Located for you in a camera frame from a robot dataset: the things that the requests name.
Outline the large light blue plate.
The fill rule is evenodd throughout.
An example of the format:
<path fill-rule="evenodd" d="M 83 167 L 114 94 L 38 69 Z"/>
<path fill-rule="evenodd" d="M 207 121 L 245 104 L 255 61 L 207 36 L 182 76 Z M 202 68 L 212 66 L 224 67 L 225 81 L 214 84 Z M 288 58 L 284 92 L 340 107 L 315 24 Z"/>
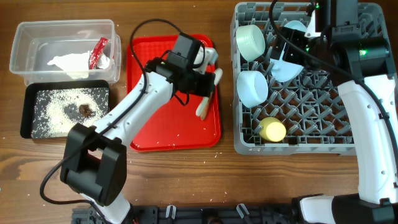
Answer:
<path fill-rule="evenodd" d="M 302 50 L 308 44 L 308 40 L 305 38 L 307 27 L 300 21 L 290 21 L 279 30 L 286 39 Z M 278 82 L 289 81 L 304 69 L 302 54 L 295 49 L 291 49 L 290 45 L 279 37 L 276 38 L 276 43 L 272 48 L 270 63 L 274 64 L 271 75 Z"/>

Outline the yellow cup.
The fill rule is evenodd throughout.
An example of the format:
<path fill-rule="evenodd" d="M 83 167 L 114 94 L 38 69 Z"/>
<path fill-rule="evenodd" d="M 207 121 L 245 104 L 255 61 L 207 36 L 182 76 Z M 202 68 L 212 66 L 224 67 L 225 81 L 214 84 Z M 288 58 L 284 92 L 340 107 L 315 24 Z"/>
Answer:
<path fill-rule="evenodd" d="M 275 117 L 264 118 L 259 125 L 262 127 L 259 135 L 267 141 L 280 142 L 287 134 L 285 126 Z"/>

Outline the green bowl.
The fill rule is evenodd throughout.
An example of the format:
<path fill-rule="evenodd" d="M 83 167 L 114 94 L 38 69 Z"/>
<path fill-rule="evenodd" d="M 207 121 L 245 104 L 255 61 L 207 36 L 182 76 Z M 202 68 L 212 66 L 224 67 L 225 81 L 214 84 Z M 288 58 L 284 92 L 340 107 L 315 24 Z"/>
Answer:
<path fill-rule="evenodd" d="M 264 34 L 256 25 L 238 27 L 236 43 L 241 56 L 248 62 L 260 57 L 266 48 Z"/>

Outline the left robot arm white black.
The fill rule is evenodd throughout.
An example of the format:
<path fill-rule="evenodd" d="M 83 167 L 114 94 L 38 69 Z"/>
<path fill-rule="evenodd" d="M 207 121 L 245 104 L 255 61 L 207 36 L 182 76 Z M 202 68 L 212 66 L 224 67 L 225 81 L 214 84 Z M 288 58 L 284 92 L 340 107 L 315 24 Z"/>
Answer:
<path fill-rule="evenodd" d="M 103 223 L 125 223 L 132 206 L 124 198 L 126 149 L 140 129 L 176 92 L 210 97 L 220 69 L 207 72 L 217 51 L 184 33 L 172 50 L 143 65 L 139 82 L 91 127 L 76 124 L 68 133 L 60 180 L 83 196 Z"/>

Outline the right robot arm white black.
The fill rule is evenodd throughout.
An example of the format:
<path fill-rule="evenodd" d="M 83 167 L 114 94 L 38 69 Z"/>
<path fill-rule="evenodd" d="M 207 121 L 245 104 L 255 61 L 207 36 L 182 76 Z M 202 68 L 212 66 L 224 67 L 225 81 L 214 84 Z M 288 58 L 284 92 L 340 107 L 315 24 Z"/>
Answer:
<path fill-rule="evenodd" d="M 357 1 L 312 1 L 304 30 L 274 26 L 283 61 L 330 73 L 356 150 L 358 192 L 292 201 L 294 223 L 397 222 L 396 67 L 382 14 Z"/>

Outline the white plastic spoon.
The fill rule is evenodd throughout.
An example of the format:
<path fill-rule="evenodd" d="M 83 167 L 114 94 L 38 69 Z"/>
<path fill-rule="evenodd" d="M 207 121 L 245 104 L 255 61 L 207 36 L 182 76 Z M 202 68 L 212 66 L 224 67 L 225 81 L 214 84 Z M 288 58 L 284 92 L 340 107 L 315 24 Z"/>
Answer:
<path fill-rule="evenodd" d="M 221 68 L 217 68 L 215 70 L 215 79 L 214 79 L 215 87 L 219 84 L 222 76 L 223 76 L 223 70 Z M 201 120 L 205 120 L 205 118 L 206 118 L 207 111 L 210 106 L 210 101 L 213 96 L 213 93 L 214 92 L 212 91 L 210 96 L 203 97 L 201 103 L 198 105 L 198 108 L 196 110 L 196 116 L 200 117 Z"/>

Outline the small light blue bowl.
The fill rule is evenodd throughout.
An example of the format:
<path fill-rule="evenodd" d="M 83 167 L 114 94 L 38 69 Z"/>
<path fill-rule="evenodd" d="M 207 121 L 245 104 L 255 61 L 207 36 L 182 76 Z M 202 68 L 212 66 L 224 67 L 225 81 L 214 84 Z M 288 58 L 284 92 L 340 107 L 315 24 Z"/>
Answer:
<path fill-rule="evenodd" d="M 259 71 L 243 71 L 238 75 L 236 89 L 239 99 L 247 108 L 264 103 L 268 98 L 268 84 Z"/>

